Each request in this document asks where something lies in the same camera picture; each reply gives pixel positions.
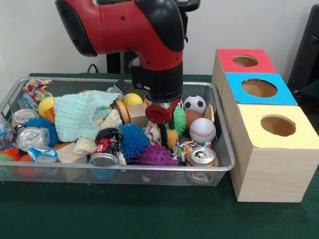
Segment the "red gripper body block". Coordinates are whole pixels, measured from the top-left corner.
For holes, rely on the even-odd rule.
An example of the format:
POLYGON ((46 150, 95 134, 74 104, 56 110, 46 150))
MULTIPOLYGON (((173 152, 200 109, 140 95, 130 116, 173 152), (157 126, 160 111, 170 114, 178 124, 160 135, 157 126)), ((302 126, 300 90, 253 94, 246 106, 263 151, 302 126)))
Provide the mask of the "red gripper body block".
POLYGON ((181 96, 171 101, 155 101, 145 96, 147 108, 145 114, 147 118, 156 124, 166 124, 173 117, 173 112, 181 100, 181 96))

